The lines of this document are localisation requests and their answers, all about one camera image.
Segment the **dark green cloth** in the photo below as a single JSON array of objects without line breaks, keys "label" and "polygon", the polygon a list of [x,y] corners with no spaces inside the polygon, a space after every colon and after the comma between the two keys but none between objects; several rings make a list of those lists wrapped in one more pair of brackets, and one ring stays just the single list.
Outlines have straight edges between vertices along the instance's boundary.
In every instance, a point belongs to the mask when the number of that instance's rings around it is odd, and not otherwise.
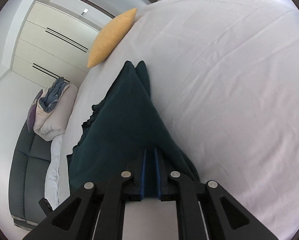
[{"label": "dark green cloth", "polygon": [[[151,154],[147,158],[152,163],[147,163],[146,173],[155,174],[153,149],[159,147],[178,171],[199,180],[194,165],[174,143],[151,102],[150,80],[143,61],[136,68],[125,62],[105,98],[92,110],[90,119],[82,125],[83,135],[69,156],[71,191],[87,181],[97,184],[121,173],[129,162],[136,160],[141,147]],[[145,179],[145,196],[156,192],[155,177],[149,180]]]}]

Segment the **gray sofa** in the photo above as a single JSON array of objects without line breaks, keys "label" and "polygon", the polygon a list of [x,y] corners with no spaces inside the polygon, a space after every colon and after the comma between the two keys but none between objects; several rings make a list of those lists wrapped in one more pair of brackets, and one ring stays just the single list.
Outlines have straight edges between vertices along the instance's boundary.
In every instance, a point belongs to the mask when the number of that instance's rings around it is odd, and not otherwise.
[{"label": "gray sofa", "polygon": [[11,216],[20,228],[32,230],[46,217],[38,201],[44,197],[50,162],[51,141],[28,132],[25,123],[15,147],[8,188]]}]

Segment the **yellow pillow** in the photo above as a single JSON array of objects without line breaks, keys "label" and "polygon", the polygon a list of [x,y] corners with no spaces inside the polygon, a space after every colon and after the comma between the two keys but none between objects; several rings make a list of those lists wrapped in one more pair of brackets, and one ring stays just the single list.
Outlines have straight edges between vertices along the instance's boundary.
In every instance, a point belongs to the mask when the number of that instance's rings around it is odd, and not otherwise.
[{"label": "yellow pillow", "polygon": [[107,23],[99,32],[91,48],[87,67],[103,62],[131,29],[137,8],[128,10]]}]

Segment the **purple pillow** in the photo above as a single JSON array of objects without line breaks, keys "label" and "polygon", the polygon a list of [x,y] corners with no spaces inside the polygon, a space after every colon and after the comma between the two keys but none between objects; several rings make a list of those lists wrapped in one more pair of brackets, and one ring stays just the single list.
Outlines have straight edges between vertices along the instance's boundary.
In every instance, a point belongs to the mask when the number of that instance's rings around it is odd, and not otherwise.
[{"label": "purple pillow", "polygon": [[34,101],[32,102],[32,105],[29,108],[28,114],[27,114],[27,128],[28,131],[33,131],[35,119],[36,119],[36,106],[38,99],[42,96],[43,89],[38,92],[37,96],[35,97]]}]

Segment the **white comforter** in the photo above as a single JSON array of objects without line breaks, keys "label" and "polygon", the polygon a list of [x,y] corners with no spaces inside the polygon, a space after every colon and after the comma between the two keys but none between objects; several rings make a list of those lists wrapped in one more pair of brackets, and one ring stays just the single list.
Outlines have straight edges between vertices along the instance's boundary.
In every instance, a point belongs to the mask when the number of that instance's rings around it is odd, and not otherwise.
[{"label": "white comforter", "polygon": [[56,136],[51,142],[51,164],[48,166],[45,177],[45,198],[51,204],[53,210],[59,206],[58,183],[59,183],[59,157],[62,148],[63,134]]},{"label": "white comforter", "polygon": [[[274,0],[163,0],[140,10],[79,89],[61,149],[60,203],[69,196],[66,155],[126,60],[145,61],[152,101],[202,182],[218,181],[280,240],[291,239],[299,228],[299,12]],[[135,205],[125,239],[177,239],[171,204],[147,201],[146,215]]]}]

